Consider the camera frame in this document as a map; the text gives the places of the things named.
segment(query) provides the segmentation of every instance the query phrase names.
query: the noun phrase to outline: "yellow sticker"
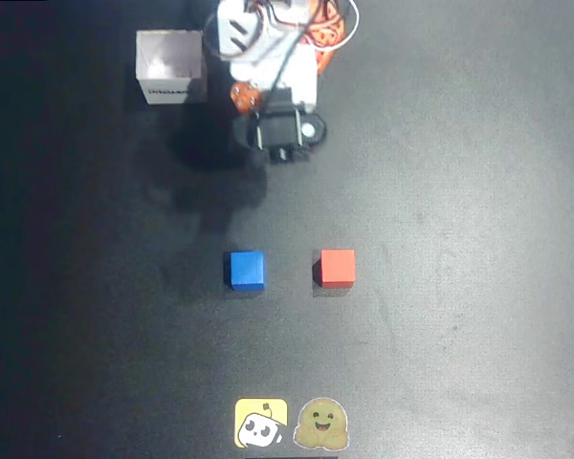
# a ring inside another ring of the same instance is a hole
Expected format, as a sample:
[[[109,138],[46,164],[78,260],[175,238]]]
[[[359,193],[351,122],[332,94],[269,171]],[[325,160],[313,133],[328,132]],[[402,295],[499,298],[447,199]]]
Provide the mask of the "yellow sticker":
[[[233,440],[239,448],[266,448],[280,443],[288,423],[287,403],[281,399],[240,399],[236,403]]]
[[[299,413],[298,426],[294,431],[296,445],[307,449],[339,451],[348,448],[348,441],[346,411],[335,400],[311,400]]]

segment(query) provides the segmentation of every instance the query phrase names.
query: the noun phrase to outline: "black table surface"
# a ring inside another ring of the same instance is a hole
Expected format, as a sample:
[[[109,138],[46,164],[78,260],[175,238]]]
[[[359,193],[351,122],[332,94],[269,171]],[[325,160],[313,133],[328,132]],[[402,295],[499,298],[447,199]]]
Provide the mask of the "black table surface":
[[[360,3],[325,144],[253,173],[134,78],[136,30],[214,3],[0,2],[0,457],[319,456],[289,429],[331,397],[344,459],[574,458],[574,0]],[[286,441],[237,448],[240,398]]]

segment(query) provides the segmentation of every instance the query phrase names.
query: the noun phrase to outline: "wooden block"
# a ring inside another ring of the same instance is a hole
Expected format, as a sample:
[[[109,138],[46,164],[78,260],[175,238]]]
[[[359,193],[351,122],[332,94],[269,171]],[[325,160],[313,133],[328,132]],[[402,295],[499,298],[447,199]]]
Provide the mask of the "wooden block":
[[[236,251],[231,257],[232,288],[240,292],[266,290],[266,260],[261,251]]]
[[[355,251],[321,251],[321,286],[350,289],[355,284]]]

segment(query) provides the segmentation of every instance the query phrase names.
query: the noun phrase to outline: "red cube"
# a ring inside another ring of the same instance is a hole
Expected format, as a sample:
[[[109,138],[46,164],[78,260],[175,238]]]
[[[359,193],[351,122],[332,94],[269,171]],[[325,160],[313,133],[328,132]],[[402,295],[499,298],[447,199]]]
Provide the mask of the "red cube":
[[[321,286],[350,289],[355,284],[355,251],[321,251]]]

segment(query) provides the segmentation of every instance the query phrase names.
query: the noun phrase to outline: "black cable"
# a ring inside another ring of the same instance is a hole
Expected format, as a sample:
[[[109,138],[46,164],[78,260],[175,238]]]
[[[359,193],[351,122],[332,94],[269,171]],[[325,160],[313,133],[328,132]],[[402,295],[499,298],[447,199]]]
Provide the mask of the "black cable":
[[[272,15],[276,22],[278,22],[278,16],[276,15],[275,6],[272,4],[270,0],[264,2],[264,6],[266,7],[266,12],[268,15]]]
[[[276,87],[278,85],[278,82],[280,81],[280,78],[282,77],[283,72],[285,71],[285,68],[287,67],[287,64],[289,63],[289,59],[291,58],[292,54],[296,50],[296,46],[299,44],[300,41],[302,41],[302,38],[308,33],[308,29],[310,29],[310,26],[312,26],[313,23],[315,22],[315,19],[317,19],[317,16],[319,15],[319,13],[321,11],[321,7],[323,6],[323,3],[325,3],[325,2],[323,2],[323,1],[318,2],[317,9],[315,10],[315,12],[313,14],[311,14],[310,19],[304,25],[302,30],[299,32],[298,39],[294,40],[294,43],[291,45],[289,50],[287,50],[287,54],[285,55],[285,58],[283,59],[282,64],[280,64],[280,67],[278,69],[278,73],[276,74],[275,81],[272,83],[272,87],[270,88],[270,91],[266,95],[264,95],[264,97],[263,97],[263,100],[261,102],[261,108],[259,109],[259,116],[260,117],[268,109],[268,104],[270,103],[270,99],[273,97],[273,95],[276,92]]]

